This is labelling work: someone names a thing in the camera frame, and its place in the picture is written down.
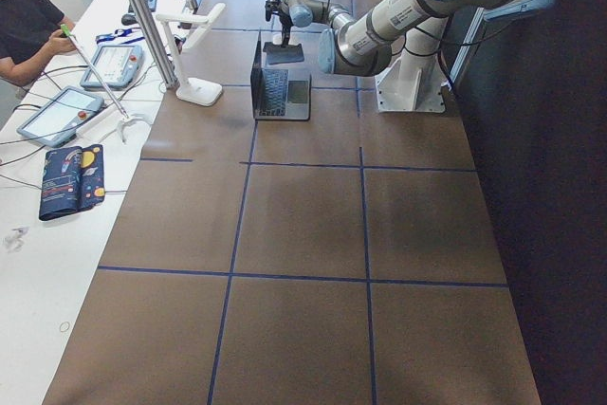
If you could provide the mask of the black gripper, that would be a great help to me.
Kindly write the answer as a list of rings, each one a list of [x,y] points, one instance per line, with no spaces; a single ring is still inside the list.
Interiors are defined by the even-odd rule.
[[[290,16],[288,0],[272,0],[272,14],[279,17],[282,25],[281,47],[290,46],[290,35],[293,22]]]

